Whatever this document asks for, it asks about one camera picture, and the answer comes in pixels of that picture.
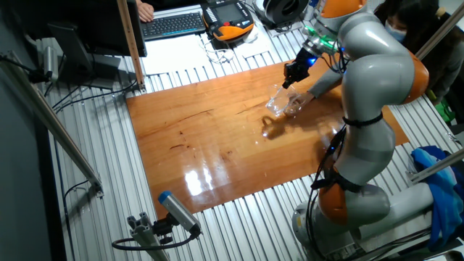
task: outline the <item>computer keyboard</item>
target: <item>computer keyboard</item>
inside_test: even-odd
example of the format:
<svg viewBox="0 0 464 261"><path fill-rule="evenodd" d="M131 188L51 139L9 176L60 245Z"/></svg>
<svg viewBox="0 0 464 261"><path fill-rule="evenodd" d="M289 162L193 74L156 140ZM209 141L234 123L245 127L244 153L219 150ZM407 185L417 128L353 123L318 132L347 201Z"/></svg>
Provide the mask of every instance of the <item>computer keyboard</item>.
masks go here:
<svg viewBox="0 0 464 261"><path fill-rule="evenodd" d="M153 22L142 24L145 41L202 33L205 30L200 12L155 18Z"/></svg>

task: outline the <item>robotic arm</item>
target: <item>robotic arm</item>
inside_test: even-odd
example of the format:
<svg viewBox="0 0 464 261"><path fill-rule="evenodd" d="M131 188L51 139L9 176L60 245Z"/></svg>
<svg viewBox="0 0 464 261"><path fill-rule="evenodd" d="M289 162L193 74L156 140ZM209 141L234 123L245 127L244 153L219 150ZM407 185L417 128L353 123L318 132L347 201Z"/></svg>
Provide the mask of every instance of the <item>robotic arm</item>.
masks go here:
<svg viewBox="0 0 464 261"><path fill-rule="evenodd" d="M381 222L394 212L385 191L368 184L389 164L394 151L394 131L381 110L417 99L428 85L427 69L385 31L375 15L366 12L365 4L366 0L326 0L297 58L284 68L283 87L288 88L307 78L323 54L344 52L351 61L346 71L329 70L309 90L319 97L342 79L347 126L328 150L333 154L336 145L343 144L338 159L324 172L325 178L312 186L320 189L318 201L302 203L292 218L299 241L308 249L318 248L317 242L311 243L319 241L316 252L325 258L343 247L334 242L356 239L350 231ZM397 222L388 221L390 225Z"/></svg>

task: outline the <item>monitor stand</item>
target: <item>monitor stand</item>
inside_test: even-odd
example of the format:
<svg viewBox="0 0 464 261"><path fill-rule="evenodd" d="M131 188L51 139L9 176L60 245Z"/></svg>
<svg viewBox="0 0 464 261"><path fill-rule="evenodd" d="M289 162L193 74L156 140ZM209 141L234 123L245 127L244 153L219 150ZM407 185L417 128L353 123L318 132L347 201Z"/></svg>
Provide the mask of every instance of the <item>monitor stand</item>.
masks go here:
<svg viewBox="0 0 464 261"><path fill-rule="evenodd" d="M119 78L123 83L136 79L134 72L119 70L121 58L88 54L71 24L49 23L49 28L66 55L59 81L77 86L112 89Z"/></svg>

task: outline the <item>face mask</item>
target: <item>face mask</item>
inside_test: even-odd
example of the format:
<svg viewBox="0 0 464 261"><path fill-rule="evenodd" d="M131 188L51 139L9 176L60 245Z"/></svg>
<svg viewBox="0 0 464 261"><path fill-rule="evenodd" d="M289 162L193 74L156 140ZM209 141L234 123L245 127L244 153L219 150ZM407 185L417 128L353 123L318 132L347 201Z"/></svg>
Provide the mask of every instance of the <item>face mask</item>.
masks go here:
<svg viewBox="0 0 464 261"><path fill-rule="evenodd" d="M398 29L395 29L393 28L390 24L389 24L389 21L385 21L385 29L386 31L391 34L391 36L393 36L393 38L395 38L397 41L399 41L400 43L403 42L403 40L405 39L406 37L406 33L407 31L406 30L398 30Z"/></svg>

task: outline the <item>wooden board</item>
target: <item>wooden board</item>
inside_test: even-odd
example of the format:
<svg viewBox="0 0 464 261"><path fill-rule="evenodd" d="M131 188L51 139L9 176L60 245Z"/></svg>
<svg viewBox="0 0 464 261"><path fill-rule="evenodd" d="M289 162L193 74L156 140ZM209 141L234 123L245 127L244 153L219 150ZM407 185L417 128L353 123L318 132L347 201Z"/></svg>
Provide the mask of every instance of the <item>wooden board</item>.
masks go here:
<svg viewBox="0 0 464 261"><path fill-rule="evenodd" d="M319 60L294 87L306 91L326 70ZM317 170L324 141L341 122L340 87L293 119L275 119L265 107L268 87L282 82L280 63L127 100L160 218L166 211L157 198L166 190L198 212ZM387 107L384 118L397 145L408 142ZM265 138L263 128L279 135Z"/></svg>

